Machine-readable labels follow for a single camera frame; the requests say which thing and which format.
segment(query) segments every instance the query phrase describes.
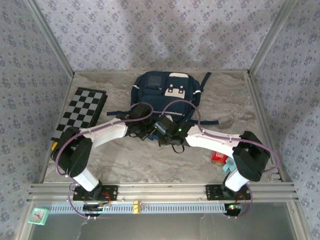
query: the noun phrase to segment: alarm clock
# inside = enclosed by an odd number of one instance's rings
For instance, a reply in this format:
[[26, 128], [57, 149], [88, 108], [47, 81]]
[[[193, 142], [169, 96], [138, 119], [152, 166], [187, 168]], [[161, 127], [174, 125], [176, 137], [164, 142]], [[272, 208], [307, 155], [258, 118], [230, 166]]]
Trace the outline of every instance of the alarm clock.
[[49, 216], [50, 210], [43, 207], [35, 207], [29, 217], [28, 223], [45, 225]]

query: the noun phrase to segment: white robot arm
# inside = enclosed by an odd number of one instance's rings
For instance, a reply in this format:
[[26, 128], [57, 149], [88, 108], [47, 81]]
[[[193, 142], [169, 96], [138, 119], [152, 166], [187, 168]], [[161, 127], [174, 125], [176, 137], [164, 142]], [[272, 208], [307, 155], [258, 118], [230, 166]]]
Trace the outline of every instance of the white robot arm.
[[92, 199], [100, 194], [96, 190], [99, 189], [101, 182], [87, 168], [91, 149], [131, 134], [135, 134], [144, 140], [147, 136], [157, 133], [160, 146], [182, 145], [206, 148], [233, 158], [237, 168], [225, 178], [221, 186], [225, 195], [237, 193], [249, 181], [259, 181], [270, 158], [270, 153], [262, 148], [234, 140], [244, 138], [260, 143], [257, 137], [249, 131], [240, 135], [224, 134], [205, 129], [208, 134], [230, 139], [221, 140], [203, 134], [203, 131], [196, 125], [187, 122], [178, 125], [166, 116], [162, 116], [156, 123], [151, 121], [129, 123], [128, 119], [133, 116], [135, 119], [137, 118], [137, 114], [124, 114], [122, 117], [114, 118], [107, 123], [80, 130], [70, 127], [63, 133], [51, 153], [51, 158], [56, 161], [58, 152], [63, 145], [72, 136], [80, 132], [82, 136], [71, 142], [71, 145], [63, 150], [58, 159], [58, 165], [88, 193], [91, 193]]

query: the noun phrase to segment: backpack pocket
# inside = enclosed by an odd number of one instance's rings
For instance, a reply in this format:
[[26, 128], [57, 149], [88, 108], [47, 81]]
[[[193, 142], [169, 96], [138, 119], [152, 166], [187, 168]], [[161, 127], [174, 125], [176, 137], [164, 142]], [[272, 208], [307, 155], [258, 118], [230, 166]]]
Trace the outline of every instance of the backpack pocket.
[[162, 72], [148, 72], [144, 77], [142, 89], [144, 95], [163, 95], [166, 76]]
[[180, 99], [188, 99], [190, 91], [190, 79], [185, 73], [172, 72], [168, 77], [167, 89], [164, 95]]

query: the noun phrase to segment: red box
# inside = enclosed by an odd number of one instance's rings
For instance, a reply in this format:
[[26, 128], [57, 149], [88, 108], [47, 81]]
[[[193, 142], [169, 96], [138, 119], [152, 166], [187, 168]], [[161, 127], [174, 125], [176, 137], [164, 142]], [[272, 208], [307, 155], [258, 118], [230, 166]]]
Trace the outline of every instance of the red box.
[[217, 151], [213, 151], [211, 156], [211, 163], [224, 166], [226, 164], [227, 158], [228, 158], [227, 155], [224, 155]]

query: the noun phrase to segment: patterned wall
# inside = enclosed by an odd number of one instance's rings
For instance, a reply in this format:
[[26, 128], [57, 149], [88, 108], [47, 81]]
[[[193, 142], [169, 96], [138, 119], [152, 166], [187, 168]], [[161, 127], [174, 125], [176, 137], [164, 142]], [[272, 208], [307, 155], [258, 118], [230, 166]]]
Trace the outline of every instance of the patterned wall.
[[0, 2], [0, 239], [38, 181], [68, 77], [23, 0]]
[[258, 69], [261, 97], [314, 239], [320, 239], [320, 2], [300, 0]]
[[37, 0], [74, 71], [248, 69], [283, 0]]

